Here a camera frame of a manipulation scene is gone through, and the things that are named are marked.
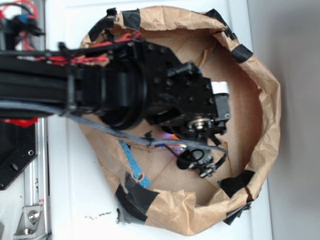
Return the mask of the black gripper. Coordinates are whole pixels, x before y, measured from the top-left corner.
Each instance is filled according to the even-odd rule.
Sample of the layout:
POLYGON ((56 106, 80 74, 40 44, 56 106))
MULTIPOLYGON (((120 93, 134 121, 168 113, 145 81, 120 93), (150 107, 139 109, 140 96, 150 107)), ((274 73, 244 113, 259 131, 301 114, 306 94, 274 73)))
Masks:
POLYGON ((168 47, 132 40, 133 59, 146 81, 146 105, 139 106, 142 120, 165 128, 181 139, 213 139, 227 132, 231 118, 226 81, 211 81, 192 61, 180 62, 168 47))

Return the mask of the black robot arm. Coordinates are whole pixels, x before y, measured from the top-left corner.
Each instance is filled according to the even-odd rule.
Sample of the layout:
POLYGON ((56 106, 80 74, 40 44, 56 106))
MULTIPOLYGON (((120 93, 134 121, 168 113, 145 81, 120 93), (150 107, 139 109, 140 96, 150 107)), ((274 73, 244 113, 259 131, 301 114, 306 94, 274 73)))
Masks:
POLYGON ((32 110, 1 107, 4 119, 48 116, 44 105, 97 115, 115 130, 147 121, 196 139, 224 134, 231 117, 227 90, 170 48, 137 39, 52 52, 2 51, 0 98, 35 104, 32 110))

